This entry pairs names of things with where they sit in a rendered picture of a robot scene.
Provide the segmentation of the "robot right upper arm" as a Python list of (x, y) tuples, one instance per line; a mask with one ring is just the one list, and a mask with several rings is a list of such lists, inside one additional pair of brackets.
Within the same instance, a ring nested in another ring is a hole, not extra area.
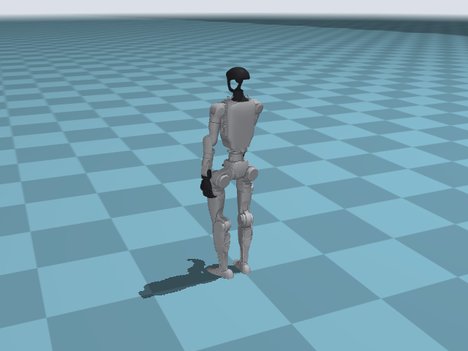
[(257, 123), (257, 120), (258, 120), (258, 117), (259, 117), (259, 114), (262, 112), (263, 110), (263, 104), (261, 102), (259, 102), (257, 99), (253, 99), (255, 104), (256, 104), (256, 113), (255, 113), (255, 122), (254, 122), (254, 126), (256, 125)]

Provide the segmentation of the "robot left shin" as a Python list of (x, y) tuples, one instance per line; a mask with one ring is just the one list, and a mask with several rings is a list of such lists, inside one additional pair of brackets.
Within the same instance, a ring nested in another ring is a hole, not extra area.
[(219, 261), (219, 270), (225, 271), (225, 267), (228, 269), (227, 256), (230, 248), (230, 233), (225, 232), (225, 225), (222, 221), (216, 221), (212, 227), (212, 231), (214, 246)]

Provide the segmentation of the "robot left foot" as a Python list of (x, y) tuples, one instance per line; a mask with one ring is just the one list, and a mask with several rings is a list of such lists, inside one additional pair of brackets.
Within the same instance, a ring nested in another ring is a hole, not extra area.
[(226, 279), (232, 279), (234, 277), (232, 270), (227, 269), (226, 267), (225, 267), (225, 271), (221, 271), (219, 270), (219, 266), (218, 267), (210, 266), (207, 268), (207, 271), (217, 276), (222, 276)]

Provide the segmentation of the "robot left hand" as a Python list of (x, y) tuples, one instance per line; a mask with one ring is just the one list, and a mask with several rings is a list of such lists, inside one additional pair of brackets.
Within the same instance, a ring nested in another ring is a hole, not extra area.
[(207, 171), (207, 177), (201, 175), (201, 178), (202, 178), (202, 181), (201, 181), (200, 189), (203, 191), (203, 195), (208, 198), (215, 198), (216, 196), (213, 195), (212, 186), (210, 182), (211, 170)]

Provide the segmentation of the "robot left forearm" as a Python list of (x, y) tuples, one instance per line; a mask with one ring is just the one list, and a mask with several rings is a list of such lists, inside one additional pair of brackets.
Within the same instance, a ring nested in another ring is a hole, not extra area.
[(211, 170), (213, 166), (213, 157), (215, 150), (212, 148), (212, 139), (209, 136), (203, 138), (203, 160), (202, 160), (202, 169), (201, 175), (207, 177), (207, 171)]

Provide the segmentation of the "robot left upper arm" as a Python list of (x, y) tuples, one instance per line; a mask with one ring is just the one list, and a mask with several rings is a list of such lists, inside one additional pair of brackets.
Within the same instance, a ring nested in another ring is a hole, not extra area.
[(220, 123), (221, 123), (221, 118), (222, 116), (225, 115), (227, 109), (227, 103), (226, 102), (220, 102), (220, 103), (215, 103), (210, 106), (209, 109), (209, 136), (212, 139), (212, 146), (215, 146), (218, 140), (218, 135), (219, 135), (219, 129), (220, 129)]

